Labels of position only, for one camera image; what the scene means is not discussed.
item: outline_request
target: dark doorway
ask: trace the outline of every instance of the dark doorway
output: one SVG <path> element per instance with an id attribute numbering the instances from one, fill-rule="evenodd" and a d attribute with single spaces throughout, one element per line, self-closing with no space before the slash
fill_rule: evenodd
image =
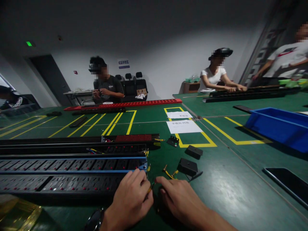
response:
<path id="1" fill-rule="evenodd" d="M 63 93 L 71 91 L 60 69 L 51 55 L 30 58 L 39 74 L 42 76 L 56 99 L 62 106 L 71 106 L 68 98 Z"/>

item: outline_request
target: green workbench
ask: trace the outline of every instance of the green workbench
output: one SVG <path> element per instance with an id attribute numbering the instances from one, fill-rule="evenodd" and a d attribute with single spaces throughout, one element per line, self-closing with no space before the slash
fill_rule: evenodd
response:
<path id="1" fill-rule="evenodd" d="M 47 137 L 77 137 L 160 133 L 162 139 L 170 134 L 166 111 L 192 111 L 203 118 L 196 124 L 203 133 L 179 134 L 180 146 L 174 148 L 166 142 L 161 148 L 150 151 L 148 173 L 152 182 L 156 176 L 167 177 L 162 169 L 173 173 L 180 158 L 198 164 L 203 174 L 191 182 L 201 200 L 239 230 L 308 230 L 308 211 L 277 186 L 263 172 L 264 167 L 286 167 L 308 181 L 308 158 L 294 150 L 252 133 L 242 125 L 249 114 L 232 108 L 244 105 L 253 109 L 276 107 L 289 111 L 305 111 L 308 94 L 299 93 L 284 98 L 202 102 L 200 93 L 174 95 L 183 104 L 130 107 L 127 112 L 84 115 L 88 118 L 79 128 L 69 124 L 79 118 L 63 108 L 44 108 L 26 115 L 0 118 L 0 139 L 25 139 Z M 62 111 L 62 116 L 45 117 L 52 111 Z M 189 144 L 200 147 L 203 156 L 193 159 L 184 153 Z M 186 179 L 179 173 L 178 179 Z M 158 186 L 154 187 L 157 195 Z M 44 207 L 44 212 L 33 230 L 80 230 L 97 207 Z M 154 208 L 133 230 L 171 230 Z"/>

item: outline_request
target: blue plastic bin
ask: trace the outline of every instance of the blue plastic bin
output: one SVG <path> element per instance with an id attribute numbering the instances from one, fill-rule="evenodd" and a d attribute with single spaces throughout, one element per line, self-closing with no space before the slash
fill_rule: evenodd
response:
<path id="1" fill-rule="evenodd" d="M 245 127 L 300 152 L 308 152 L 308 116 L 306 115 L 272 107 L 251 110 L 251 116 Z"/>

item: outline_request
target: white t-shirt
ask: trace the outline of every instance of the white t-shirt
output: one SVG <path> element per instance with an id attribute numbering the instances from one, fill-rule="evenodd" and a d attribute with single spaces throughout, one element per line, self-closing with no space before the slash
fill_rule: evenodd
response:
<path id="1" fill-rule="evenodd" d="M 283 45 L 274 51 L 269 60 L 275 60 L 263 77 L 273 77 L 275 72 L 281 67 L 286 68 L 289 64 L 296 64 L 304 61 L 308 57 L 308 40 L 293 44 Z M 284 72 L 279 77 L 291 78 L 292 74 L 297 71 L 297 68 Z"/>
<path id="2" fill-rule="evenodd" d="M 223 67 L 219 67 L 216 75 L 213 75 L 211 70 L 209 68 L 204 69 L 201 71 L 200 77 L 203 75 L 206 75 L 208 77 L 208 80 L 211 84 L 217 84 L 221 78 L 222 75 L 226 74 L 226 70 Z M 207 88 L 202 79 L 200 79 L 200 87 L 198 92 L 208 92 L 208 91 L 215 91 L 215 89 Z"/>

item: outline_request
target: smartphone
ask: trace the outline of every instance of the smartphone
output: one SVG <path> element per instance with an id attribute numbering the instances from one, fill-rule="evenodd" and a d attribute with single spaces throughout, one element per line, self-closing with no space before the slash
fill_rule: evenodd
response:
<path id="1" fill-rule="evenodd" d="M 264 168 L 263 171 L 308 209 L 308 183 L 286 168 Z"/>

